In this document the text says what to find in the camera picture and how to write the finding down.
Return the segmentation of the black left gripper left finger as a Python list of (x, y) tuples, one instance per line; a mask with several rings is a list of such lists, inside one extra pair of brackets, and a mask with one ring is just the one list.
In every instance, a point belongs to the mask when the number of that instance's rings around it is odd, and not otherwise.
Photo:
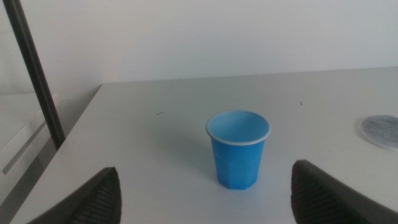
[(61, 202), (31, 223), (119, 224), (122, 197), (114, 167), (100, 170)]

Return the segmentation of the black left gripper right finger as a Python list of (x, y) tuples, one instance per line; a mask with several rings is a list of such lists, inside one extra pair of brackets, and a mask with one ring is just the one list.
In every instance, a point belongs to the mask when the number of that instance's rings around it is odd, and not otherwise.
[(290, 204), (297, 223), (397, 223), (397, 212), (365, 197), (307, 160), (292, 166)]

